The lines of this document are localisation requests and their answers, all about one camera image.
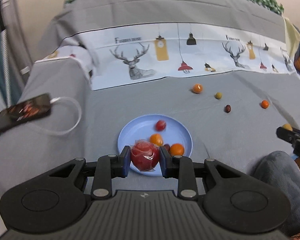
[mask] gray pants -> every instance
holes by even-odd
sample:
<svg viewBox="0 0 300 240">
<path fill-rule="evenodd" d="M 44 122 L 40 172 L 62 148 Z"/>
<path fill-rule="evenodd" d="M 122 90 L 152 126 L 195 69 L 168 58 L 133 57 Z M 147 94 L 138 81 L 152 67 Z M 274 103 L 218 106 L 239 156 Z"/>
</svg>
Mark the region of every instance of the gray pants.
<svg viewBox="0 0 300 240">
<path fill-rule="evenodd" d="M 258 165 L 253 177 L 280 189 L 289 199 L 291 212 L 281 231 L 287 236 L 300 233 L 300 169 L 282 151 L 270 153 Z"/>
</svg>

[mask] black phone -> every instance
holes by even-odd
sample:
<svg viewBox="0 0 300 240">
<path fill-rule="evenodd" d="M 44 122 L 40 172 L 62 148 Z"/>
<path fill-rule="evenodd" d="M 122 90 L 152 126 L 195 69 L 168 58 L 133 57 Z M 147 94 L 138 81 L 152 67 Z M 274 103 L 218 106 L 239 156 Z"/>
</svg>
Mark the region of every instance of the black phone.
<svg viewBox="0 0 300 240">
<path fill-rule="evenodd" d="M 0 112 L 0 132 L 19 124 L 50 115 L 50 95 L 42 94 Z"/>
</svg>

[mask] plate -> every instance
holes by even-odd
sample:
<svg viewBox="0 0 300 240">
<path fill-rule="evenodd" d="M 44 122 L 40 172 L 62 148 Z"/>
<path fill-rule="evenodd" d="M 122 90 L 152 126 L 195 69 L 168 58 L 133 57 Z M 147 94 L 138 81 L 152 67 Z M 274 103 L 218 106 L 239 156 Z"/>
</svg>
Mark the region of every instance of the plate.
<svg viewBox="0 0 300 240">
<path fill-rule="evenodd" d="M 158 132 L 154 128 L 159 120 L 164 120 L 167 123 L 166 129 L 162 132 Z M 190 157 L 193 143 L 188 129 L 176 119 L 163 114 L 146 114 L 127 123 L 118 137 L 119 154 L 124 146 L 134 145 L 136 140 L 145 139 L 149 141 L 150 136 L 154 133 L 161 134 L 164 144 L 167 143 L 171 146 L 174 143 L 181 143 L 185 148 L 184 156 Z M 145 176 L 162 176 L 159 163 L 155 166 L 154 171 L 141 172 L 132 163 L 130 168 Z"/>
</svg>

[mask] red apple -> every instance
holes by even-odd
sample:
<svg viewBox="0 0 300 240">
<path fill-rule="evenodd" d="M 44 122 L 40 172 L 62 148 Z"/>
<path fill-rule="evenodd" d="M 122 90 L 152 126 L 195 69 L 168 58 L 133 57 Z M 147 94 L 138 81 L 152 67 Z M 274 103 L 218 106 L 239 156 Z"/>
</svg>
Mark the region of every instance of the red apple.
<svg viewBox="0 0 300 240">
<path fill-rule="evenodd" d="M 131 146 L 130 159 L 140 171 L 151 171 L 159 162 L 159 147 L 146 140 L 138 140 Z"/>
<path fill-rule="evenodd" d="M 163 131 L 166 128 L 167 124 L 164 120 L 159 120 L 156 124 L 155 124 L 155 129 L 159 132 Z"/>
</svg>

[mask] white printed fabric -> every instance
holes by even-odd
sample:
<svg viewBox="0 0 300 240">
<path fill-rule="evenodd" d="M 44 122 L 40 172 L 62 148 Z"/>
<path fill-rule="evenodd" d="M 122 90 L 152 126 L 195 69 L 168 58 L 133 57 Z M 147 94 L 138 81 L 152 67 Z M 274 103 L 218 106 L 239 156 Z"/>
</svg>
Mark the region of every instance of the white printed fabric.
<svg viewBox="0 0 300 240">
<path fill-rule="evenodd" d="M 92 90 L 163 77 L 238 70 L 268 74 L 295 72 L 285 43 L 234 28 L 154 23 L 88 31 L 75 36 L 89 44 L 90 53 L 85 53 L 85 57 L 91 56 L 96 67 L 91 78 Z M 73 38 L 76 37 L 64 39 L 48 58 L 71 56 L 75 47 L 64 48 L 73 44 Z M 91 59 L 85 57 L 82 60 L 90 62 Z"/>
</svg>

